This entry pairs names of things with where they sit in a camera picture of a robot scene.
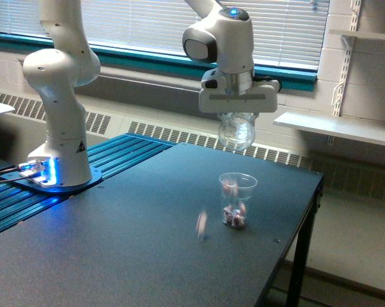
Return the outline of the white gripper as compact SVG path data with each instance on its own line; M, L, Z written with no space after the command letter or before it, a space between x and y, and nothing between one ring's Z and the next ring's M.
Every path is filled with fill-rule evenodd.
M215 68L201 80L199 109L203 113L273 113L280 82L253 71L227 74Z

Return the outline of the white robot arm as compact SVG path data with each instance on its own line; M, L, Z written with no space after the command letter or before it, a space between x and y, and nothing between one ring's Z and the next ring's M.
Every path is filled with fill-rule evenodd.
M253 25L249 14L219 1L189 1L200 20L182 37L185 54L216 67L201 80L199 108L204 113L241 117L249 123L273 113L278 80L255 76ZM75 88L94 81L100 60L84 34L80 1L40 1L40 23L54 43L29 54L24 77L39 94L46 115L46 139L19 169L22 177L46 189L66 189L100 179L89 163L85 110Z

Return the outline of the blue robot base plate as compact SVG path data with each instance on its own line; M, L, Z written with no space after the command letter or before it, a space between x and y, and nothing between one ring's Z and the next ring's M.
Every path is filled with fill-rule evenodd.
M102 172L99 169L91 166L90 170L92 175L91 180L81 185L75 185L75 186L40 185L38 183L35 183L34 180L28 180L28 179L13 181L13 184L15 184L18 187L24 187L29 190L37 191L45 194L69 194L69 195L78 194L80 192L83 192L97 185L102 181Z

